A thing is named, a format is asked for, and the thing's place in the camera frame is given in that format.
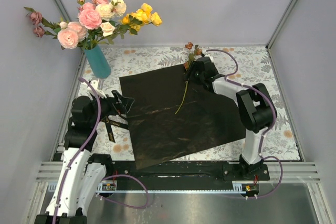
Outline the rust rose stem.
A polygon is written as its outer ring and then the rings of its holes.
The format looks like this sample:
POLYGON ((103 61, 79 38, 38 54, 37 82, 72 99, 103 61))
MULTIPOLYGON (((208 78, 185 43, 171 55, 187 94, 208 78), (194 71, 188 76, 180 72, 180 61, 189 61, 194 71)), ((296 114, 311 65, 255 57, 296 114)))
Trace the rust rose stem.
MULTIPOLYGON (((194 45, 192 42, 188 42, 185 45, 185 48, 189 50, 188 60, 187 60, 187 62, 185 62, 183 64, 185 72, 187 72, 189 70, 192 62, 195 61, 196 57, 202 54, 202 49, 199 47, 199 45, 194 45)), ((178 114, 178 112, 180 111, 180 109, 181 109, 181 107, 182 107, 182 105, 185 101, 187 88, 188 88, 188 80, 185 81, 185 89, 184 89, 182 101, 181 101, 181 104, 179 105, 178 109, 176 110, 175 115, 178 114)))

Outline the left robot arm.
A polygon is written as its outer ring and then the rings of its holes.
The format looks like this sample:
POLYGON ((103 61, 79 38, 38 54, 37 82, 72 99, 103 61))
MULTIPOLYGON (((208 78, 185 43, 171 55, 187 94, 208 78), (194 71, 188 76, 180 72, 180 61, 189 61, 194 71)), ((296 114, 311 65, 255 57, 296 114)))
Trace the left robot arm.
POLYGON ((87 211, 99 183, 114 173, 109 154, 92 152, 98 124, 112 115, 126 115, 133 103, 133 98, 116 90, 112 96, 73 100, 57 186, 45 213, 37 215, 35 223, 87 223, 87 211))

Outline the yellow rose stem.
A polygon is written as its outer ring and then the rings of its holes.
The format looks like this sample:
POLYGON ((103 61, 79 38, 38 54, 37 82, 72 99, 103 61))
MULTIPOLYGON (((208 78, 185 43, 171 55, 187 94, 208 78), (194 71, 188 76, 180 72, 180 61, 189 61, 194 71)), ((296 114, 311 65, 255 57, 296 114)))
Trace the yellow rose stem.
POLYGON ((162 19, 157 12, 153 12, 151 5, 143 3, 135 12, 125 14, 119 21, 117 34, 124 39, 125 34, 137 35, 143 26, 162 25, 162 19))

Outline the black wrapping paper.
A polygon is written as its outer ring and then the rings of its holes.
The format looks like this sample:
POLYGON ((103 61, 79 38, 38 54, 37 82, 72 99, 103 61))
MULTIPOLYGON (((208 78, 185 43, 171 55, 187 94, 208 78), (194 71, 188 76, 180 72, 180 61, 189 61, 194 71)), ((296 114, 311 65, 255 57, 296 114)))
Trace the black wrapping paper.
POLYGON ((236 103, 183 76, 176 65, 120 78, 137 169, 245 138, 236 103))

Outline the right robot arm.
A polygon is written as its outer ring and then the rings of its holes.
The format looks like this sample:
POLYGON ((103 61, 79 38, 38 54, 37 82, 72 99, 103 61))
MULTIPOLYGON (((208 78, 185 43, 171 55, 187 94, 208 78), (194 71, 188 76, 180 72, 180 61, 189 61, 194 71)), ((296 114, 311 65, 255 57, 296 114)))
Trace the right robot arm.
POLYGON ((228 76, 219 74, 209 56, 192 61, 184 79, 201 84, 206 90, 236 102, 240 120, 246 129, 246 136, 239 164, 233 171, 243 179, 252 179, 262 168, 264 162, 261 154, 262 144, 277 117, 265 85, 258 83, 248 86, 230 80, 228 76))

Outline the cream rose stem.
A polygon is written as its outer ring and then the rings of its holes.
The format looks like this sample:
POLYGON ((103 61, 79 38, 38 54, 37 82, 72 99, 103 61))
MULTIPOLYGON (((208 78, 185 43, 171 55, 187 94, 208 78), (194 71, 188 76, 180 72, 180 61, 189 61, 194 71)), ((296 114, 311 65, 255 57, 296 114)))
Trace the cream rose stem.
POLYGON ((126 10, 127 5, 123 0, 111 0, 108 3, 98 4, 95 8, 100 18, 105 21, 123 16, 126 10))

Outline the small cream bud stem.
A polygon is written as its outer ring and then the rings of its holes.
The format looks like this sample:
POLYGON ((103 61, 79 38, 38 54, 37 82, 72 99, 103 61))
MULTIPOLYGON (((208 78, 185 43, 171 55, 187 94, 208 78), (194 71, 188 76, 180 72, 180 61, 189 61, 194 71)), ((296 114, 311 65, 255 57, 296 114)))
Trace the small cream bud stem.
POLYGON ((100 28, 102 30, 103 37, 112 35, 115 30, 115 27, 110 22, 101 23, 100 28))

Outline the mauve rose stem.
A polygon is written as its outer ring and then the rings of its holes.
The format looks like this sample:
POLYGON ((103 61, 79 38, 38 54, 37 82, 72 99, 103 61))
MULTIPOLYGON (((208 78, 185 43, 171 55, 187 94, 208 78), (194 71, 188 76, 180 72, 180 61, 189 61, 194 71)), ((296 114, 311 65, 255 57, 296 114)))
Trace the mauve rose stem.
POLYGON ((60 32, 59 23, 53 23, 48 21, 40 12, 35 11, 31 7, 24 7, 33 27, 33 33, 37 38, 43 36, 51 36, 53 39, 57 39, 57 34, 60 32))

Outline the black printed ribbon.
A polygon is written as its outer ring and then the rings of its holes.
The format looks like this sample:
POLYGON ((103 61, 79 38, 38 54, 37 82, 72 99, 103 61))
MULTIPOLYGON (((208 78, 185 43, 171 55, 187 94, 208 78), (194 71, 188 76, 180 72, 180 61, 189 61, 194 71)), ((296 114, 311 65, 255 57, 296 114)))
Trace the black printed ribbon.
POLYGON ((122 129, 125 129, 125 130, 129 129, 127 123, 112 120, 112 119, 110 119, 110 116, 105 116, 100 121, 105 124, 109 141, 112 142, 112 143, 115 143, 115 137, 114 137, 114 133, 113 133, 113 130, 112 130, 112 126, 116 126, 118 128, 122 128, 122 129))

